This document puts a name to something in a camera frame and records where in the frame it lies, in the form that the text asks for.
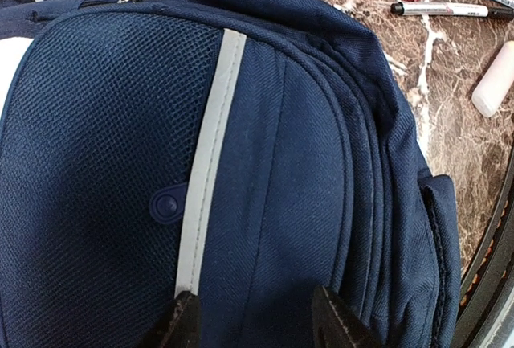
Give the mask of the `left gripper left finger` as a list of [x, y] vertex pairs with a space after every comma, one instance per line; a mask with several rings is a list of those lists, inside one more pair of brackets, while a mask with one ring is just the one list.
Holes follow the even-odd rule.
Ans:
[[157, 323], [141, 339], [141, 348], [194, 348], [200, 346], [201, 305], [198, 296], [184, 291], [177, 295]]

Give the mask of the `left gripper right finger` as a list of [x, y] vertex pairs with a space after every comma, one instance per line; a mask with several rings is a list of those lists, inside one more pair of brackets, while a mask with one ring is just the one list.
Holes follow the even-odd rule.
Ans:
[[312, 299], [315, 347], [377, 347], [377, 338], [331, 289], [318, 286]]

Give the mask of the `navy blue student backpack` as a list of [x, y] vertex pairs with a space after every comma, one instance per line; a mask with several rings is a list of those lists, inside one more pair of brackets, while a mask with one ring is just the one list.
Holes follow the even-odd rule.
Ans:
[[1, 0], [1, 344], [448, 347], [455, 189], [377, 36], [321, 0]]

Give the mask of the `yellow tip highlighter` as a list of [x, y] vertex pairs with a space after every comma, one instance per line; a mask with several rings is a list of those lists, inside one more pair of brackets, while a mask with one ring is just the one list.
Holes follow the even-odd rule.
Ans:
[[513, 41], [507, 41], [475, 87], [471, 102], [484, 117], [492, 117], [513, 84]]

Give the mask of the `black cap white marker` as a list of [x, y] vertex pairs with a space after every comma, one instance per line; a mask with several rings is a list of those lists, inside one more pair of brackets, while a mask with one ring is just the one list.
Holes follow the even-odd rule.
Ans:
[[513, 9], [457, 2], [395, 2], [390, 5], [395, 15], [443, 15], [513, 20]]

